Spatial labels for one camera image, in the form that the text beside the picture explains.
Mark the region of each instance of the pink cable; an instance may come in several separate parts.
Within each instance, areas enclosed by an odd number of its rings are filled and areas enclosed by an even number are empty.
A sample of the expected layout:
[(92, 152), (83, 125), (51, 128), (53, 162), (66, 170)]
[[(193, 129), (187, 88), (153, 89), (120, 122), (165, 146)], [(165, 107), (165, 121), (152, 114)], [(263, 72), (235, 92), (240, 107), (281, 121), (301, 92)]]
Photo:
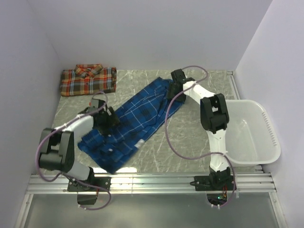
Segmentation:
[[(52, 135), (56, 134), (57, 132), (60, 132), (60, 131), (63, 130), (63, 129), (66, 129), (68, 126), (70, 126), (71, 124), (73, 124), (73, 123), (76, 122), (77, 120), (80, 120), (80, 119), (84, 118), (85, 116), (89, 116), (89, 115), (98, 113), (100, 110), (102, 110), (102, 109), (106, 106), (106, 104), (108, 103), (108, 96), (107, 96), (103, 91), (99, 91), (99, 92), (95, 93), (95, 94), (93, 95), (93, 97), (94, 97), (95, 95), (97, 95), (97, 94), (104, 94), (104, 95), (105, 95), (105, 103), (104, 103), (100, 108), (96, 109), (95, 111), (86, 113), (86, 114), (84, 114), (84, 115), (82, 115), (82, 116), (80, 116), (80, 117), (75, 117), (74, 119), (70, 120), (68, 123), (66, 123), (65, 125), (63, 125), (62, 127), (60, 127), (60, 128), (58, 128), (58, 129), (52, 131), (50, 134), (48, 134), (48, 135), (39, 143), (38, 148), (37, 148), (37, 150), (36, 150), (35, 166), (36, 166), (36, 170), (37, 170), (38, 175), (39, 175), (44, 181), (53, 182), (53, 181), (55, 181), (55, 180), (58, 178), (58, 176), (59, 176), (60, 174), (64, 175), (64, 176), (67, 177), (67, 178), (75, 179), (75, 178), (73, 178), (73, 177), (68, 176), (67, 174), (63, 174), (62, 172), (58, 173), (58, 174), (57, 174), (54, 178), (52, 178), (52, 179), (47, 179), (47, 178), (43, 175), (43, 173), (41, 172), (40, 166), (39, 166), (39, 155), (40, 155), (40, 150), (41, 150), (42, 145), (43, 145), (43, 144), (46, 142), (46, 140), (48, 140)], [(80, 184), (82, 184), (82, 185), (85, 185), (85, 186), (87, 186), (87, 187), (99, 189), (99, 190), (101, 190), (101, 191), (105, 191), (105, 192), (107, 192), (108, 195), (109, 195), (108, 201), (107, 201), (103, 206), (101, 206), (101, 207), (99, 207), (99, 208), (87, 208), (87, 207), (81, 206), (82, 208), (84, 208), (84, 209), (86, 209), (86, 210), (99, 210), (99, 209), (105, 208), (105, 207), (110, 203), (112, 196), (111, 196), (111, 193), (110, 193), (110, 191), (109, 191), (108, 189), (105, 189), (105, 188), (102, 188), (102, 187), (99, 187), (99, 186), (90, 185), (90, 184), (84, 183), (84, 182), (82, 182), (82, 181), (80, 181), (80, 180), (77, 180), (77, 179), (75, 179), (75, 181), (77, 181), (78, 183), (80, 183)]]
[[(201, 82), (201, 81), (203, 81), (203, 80), (205, 80), (206, 78), (208, 78), (208, 72), (207, 72), (207, 70), (204, 69), (204, 68), (202, 68), (202, 67), (200, 67), (200, 66), (195, 66), (195, 65), (193, 65), (193, 66), (186, 66), (186, 67), (182, 68), (182, 70), (187, 69), (187, 68), (190, 68), (190, 67), (197, 67), (197, 68), (199, 68), (199, 69), (202, 69), (202, 70), (206, 73), (206, 76), (205, 76), (204, 78), (198, 80), (198, 81), (196, 82), (196, 84), (199, 83), (199, 82)], [(172, 144), (171, 144), (171, 142), (170, 142), (170, 140), (169, 140), (169, 136), (168, 136), (168, 129), (167, 129), (167, 128), (168, 128), (168, 127), (167, 127), (167, 126), (168, 126), (168, 115), (169, 115), (169, 111), (170, 111), (170, 109), (171, 109), (171, 106), (172, 106), (173, 102), (174, 102), (180, 95), (182, 95), (184, 92), (186, 92), (186, 91), (192, 89), (196, 84), (193, 84), (191, 87), (189, 87), (189, 88), (187, 88), (187, 89), (185, 89), (185, 90), (179, 92), (178, 94), (176, 94), (176, 96), (173, 97), (173, 99), (172, 99), (171, 102), (169, 103), (169, 106), (168, 106), (168, 109), (167, 109), (167, 113), (166, 113), (166, 117), (165, 117), (165, 135), (166, 135), (166, 139), (167, 139), (168, 145), (170, 146), (171, 150), (172, 150), (177, 156), (179, 156), (179, 157), (181, 157), (181, 158), (183, 158), (183, 159), (186, 159), (186, 160), (197, 160), (197, 159), (201, 159), (201, 158), (204, 158), (204, 157), (206, 157), (206, 156), (213, 155), (213, 154), (221, 154), (221, 155), (223, 155), (223, 156), (225, 157), (225, 159), (227, 160), (229, 166), (231, 167), (232, 174), (233, 174), (233, 190), (232, 190), (232, 193), (231, 193), (231, 197), (229, 197), (229, 199), (227, 200), (227, 202), (220, 206), (220, 207), (223, 207), (223, 206), (227, 205), (227, 204), (232, 200), (232, 196), (234, 195), (234, 191), (235, 191), (235, 188), (236, 188), (236, 175), (235, 175), (235, 170), (234, 170), (234, 168), (233, 168), (233, 166), (232, 166), (232, 164), (231, 164), (231, 161), (228, 159), (228, 157), (227, 157), (226, 155), (224, 155), (223, 153), (221, 153), (221, 152), (210, 152), (210, 153), (206, 153), (206, 154), (203, 154), (203, 155), (201, 155), (201, 156), (194, 157), (194, 158), (183, 156), (183, 155), (179, 154), (179, 153), (174, 149), (174, 147), (172, 146)]]

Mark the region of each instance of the marble table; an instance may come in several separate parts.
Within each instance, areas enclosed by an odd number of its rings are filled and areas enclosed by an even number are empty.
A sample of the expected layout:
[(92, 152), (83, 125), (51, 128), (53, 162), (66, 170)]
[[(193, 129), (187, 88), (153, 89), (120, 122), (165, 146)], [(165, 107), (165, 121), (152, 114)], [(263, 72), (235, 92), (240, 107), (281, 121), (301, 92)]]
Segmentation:
[[(118, 70), (116, 93), (108, 94), (108, 105), (117, 109), (130, 97), (139, 92), (157, 77), (171, 78), (171, 70)], [(188, 77), (198, 80), (204, 76), (200, 70), (185, 70)], [(200, 83), (207, 90), (222, 93), (226, 99), (234, 99), (226, 71), (209, 71), (209, 78)], [(91, 95), (61, 97), (53, 127), (64, 124), (85, 109)], [(200, 124), (200, 109), (191, 98), (169, 120), (169, 135), (172, 145), (183, 155), (195, 157), (209, 152), (207, 133)], [(75, 158), (88, 166), (98, 167), (84, 152), (75, 146)], [(210, 157), (188, 161), (176, 156), (166, 141), (162, 126), (125, 164), (127, 171), (139, 173), (155, 172), (206, 172), (209, 171)], [(239, 170), (253, 171), (251, 168)]]

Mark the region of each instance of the plaid pattern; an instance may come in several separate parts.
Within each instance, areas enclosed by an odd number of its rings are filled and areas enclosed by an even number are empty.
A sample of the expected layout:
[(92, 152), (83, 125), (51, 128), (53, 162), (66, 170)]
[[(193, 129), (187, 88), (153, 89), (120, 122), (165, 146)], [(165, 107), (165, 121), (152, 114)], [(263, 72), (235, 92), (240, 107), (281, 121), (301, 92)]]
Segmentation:
[(75, 96), (94, 94), (100, 90), (105, 93), (116, 90), (116, 68), (103, 68), (95, 77), (81, 78), (75, 70), (64, 70), (61, 74), (61, 95)]
[[(166, 98), (170, 81), (155, 79), (115, 111), (121, 123), (111, 129), (110, 135), (102, 136), (93, 129), (82, 137), (79, 149), (107, 172), (116, 172), (136, 153), (139, 144), (148, 140), (164, 123), (170, 102)], [(169, 116), (181, 105), (175, 101)]]
[(94, 77), (98, 75), (103, 69), (101, 64), (83, 64), (76, 65), (75, 74), (79, 77), (85, 78), (86, 76)]

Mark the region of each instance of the white plastic bin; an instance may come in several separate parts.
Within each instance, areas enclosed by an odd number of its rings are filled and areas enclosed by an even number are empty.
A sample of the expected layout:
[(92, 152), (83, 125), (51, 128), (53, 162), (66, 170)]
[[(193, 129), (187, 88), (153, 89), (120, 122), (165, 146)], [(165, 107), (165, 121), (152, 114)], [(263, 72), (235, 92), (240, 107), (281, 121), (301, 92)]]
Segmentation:
[(230, 117), (226, 147), (232, 164), (255, 166), (276, 161), (281, 146), (263, 106), (251, 100), (226, 102)]

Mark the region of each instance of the wall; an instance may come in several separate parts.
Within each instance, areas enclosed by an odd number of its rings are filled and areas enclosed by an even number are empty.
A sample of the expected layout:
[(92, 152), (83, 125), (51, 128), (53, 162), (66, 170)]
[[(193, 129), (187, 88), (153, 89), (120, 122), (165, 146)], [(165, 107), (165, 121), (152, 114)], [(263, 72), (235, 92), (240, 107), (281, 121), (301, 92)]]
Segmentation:
[(26, 1), (0, 1), (0, 31), (0, 227), (11, 228), (55, 115), (62, 67)]
[(237, 69), (242, 98), (261, 103), (281, 143), (273, 175), (291, 228), (304, 226), (304, 2), (273, 0)]
[(28, 0), (64, 67), (237, 67), (271, 0)]

